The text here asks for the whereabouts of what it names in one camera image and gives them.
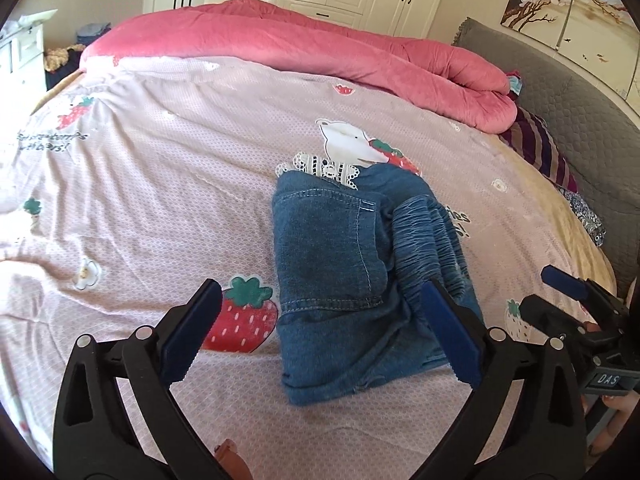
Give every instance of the denim pocket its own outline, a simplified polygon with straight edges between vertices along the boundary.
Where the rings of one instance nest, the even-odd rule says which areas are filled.
[[[375,202],[339,189],[305,189],[274,198],[283,314],[359,310],[380,303],[387,276],[376,248],[378,209]]]

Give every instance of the distressed denim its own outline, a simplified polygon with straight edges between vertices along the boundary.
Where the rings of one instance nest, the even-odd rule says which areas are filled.
[[[354,394],[445,364],[420,304],[437,278],[480,319],[458,235],[418,176],[363,168],[358,189],[300,171],[278,180],[278,334],[290,402]]]

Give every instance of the blue gripper pad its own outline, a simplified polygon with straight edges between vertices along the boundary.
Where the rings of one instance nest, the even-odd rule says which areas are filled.
[[[474,334],[478,325],[486,330],[468,308],[458,306],[435,280],[422,286],[422,311],[458,380],[476,389],[482,381],[484,343]]]
[[[540,273],[543,283],[562,292],[575,301],[585,301],[589,297],[589,291],[583,280],[574,278],[572,275],[548,265]]]
[[[183,306],[169,310],[160,325],[172,328],[160,349],[160,381],[165,387],[184,379],[204,338],[222,309],[222,288],[214,280],[206,280]]]

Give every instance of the beige fluffy cloth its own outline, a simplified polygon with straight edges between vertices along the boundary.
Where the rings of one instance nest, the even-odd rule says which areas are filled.
[[[82,52],[86,47],[82,44],[75,44],[66,48],[50,48],[44,57],[44,70],[47,72],[55,72],[61,66],[65,66],[69,62],[69,50]]]

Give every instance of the white nightstand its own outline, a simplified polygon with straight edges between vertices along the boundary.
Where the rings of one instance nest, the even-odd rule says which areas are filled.
[[[42,25],[24,28],[0,40],[0,140],[22,127],[47,91]]]

